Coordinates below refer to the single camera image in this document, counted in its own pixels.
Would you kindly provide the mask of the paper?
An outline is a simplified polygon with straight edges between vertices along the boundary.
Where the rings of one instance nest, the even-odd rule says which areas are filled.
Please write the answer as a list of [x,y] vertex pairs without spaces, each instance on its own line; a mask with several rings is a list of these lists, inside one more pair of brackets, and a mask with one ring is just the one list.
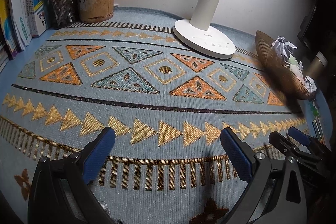
[[310,94],[314,93],[317,90],[314,79],[311,78],[310,76],[305,77],[305,87]]

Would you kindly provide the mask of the pastel dango plush front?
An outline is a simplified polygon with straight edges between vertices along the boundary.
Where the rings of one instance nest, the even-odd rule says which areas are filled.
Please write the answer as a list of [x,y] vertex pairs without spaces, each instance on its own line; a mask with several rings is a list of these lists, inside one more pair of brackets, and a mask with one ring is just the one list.
[[290,55],[288,58],[290,70],[295,76],[302,82],[303,81],[303,73],[302,73],[302,62],[298,62],[297,59]]

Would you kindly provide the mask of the stacked books at right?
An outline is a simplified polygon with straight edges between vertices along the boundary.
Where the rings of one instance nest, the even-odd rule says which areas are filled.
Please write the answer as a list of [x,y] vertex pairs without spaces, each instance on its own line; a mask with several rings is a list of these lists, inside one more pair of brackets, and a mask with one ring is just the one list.
[[312,100],[309,102],[310,104],[310,109],[313,113],[313,121],[312,121],[312,125],[316,134],[316,138],[322,143],[322,144],[326,144],[325,138],[324,138],[324,134],[323,134],[323,129],[322,129],[322,124],[320,121],[320,114],[319,114],[319,110],[317,108],[317,105],[315,104],[315,100]]

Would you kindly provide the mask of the white desk lamp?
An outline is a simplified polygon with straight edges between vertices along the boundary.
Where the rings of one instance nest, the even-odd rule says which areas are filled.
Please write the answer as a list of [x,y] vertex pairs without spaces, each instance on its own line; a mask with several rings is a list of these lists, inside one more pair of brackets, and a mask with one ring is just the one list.
[[174,23],[173,33],[183,44],[215,59],[230,59],[236,52],[232,40],[211,26],[220,0],[198,0],[191,19]]

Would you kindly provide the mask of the patterned blue table mat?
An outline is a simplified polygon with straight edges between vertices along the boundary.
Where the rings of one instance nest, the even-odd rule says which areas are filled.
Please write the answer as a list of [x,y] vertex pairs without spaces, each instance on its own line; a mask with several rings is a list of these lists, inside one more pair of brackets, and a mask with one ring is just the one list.
[[309,104],[271,82],[253,35],[222,27],[236,52],[218,60],[179,42],[176,20],[118,9],[47,31],[1,66],[1,194],[17,221],[38,160],[81,151],[106,126],[116,143],[90,188],[115,223],[220,223],[245,188],[222,129],[273,159],[284,156],[271,132],[312,132]]

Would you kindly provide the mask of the amber ribbed glass bowl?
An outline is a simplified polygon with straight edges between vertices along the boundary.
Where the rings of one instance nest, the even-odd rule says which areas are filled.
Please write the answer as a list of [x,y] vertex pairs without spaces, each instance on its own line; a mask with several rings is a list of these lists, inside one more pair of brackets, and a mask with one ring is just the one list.
[[307,88],[290,70],[282,58],[278,57],[275,50],[271,48],[273,39],[262,31],[257,30],[255,45],[258,60],[267,71],[269,77],[278,85],[280,91],[286,96],[298,100],[310,100],[315,92],[309,93]]

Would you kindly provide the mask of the gold thermos bottle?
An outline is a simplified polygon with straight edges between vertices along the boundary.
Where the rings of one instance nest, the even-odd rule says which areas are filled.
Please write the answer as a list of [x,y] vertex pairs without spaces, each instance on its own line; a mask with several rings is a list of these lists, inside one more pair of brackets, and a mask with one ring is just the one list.
[[304,72],[306,76],[309,76],[310,78],[316,80],[326,67],[326,57],[321,52],[318,52],[311,64],[308,66],[307,69],[304,70]]

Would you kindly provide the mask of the black mesh pen holder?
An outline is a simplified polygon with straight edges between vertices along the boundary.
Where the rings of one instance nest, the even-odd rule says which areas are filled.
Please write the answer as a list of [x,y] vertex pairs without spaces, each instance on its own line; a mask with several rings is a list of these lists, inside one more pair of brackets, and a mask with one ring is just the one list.
[[79,21],[79,0],[47,0],[51,27],[58,30]]

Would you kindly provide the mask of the large paper ball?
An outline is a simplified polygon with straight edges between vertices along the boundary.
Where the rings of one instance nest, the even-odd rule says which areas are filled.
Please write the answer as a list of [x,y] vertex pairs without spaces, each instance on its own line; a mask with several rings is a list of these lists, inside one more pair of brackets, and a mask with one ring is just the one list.
[[294,50],[297,49],[297,46],[286,41],[284,37],[279,36],[272,43],[271,48],[276,52],[278,57],[281,57],[284,61],[288,61]]

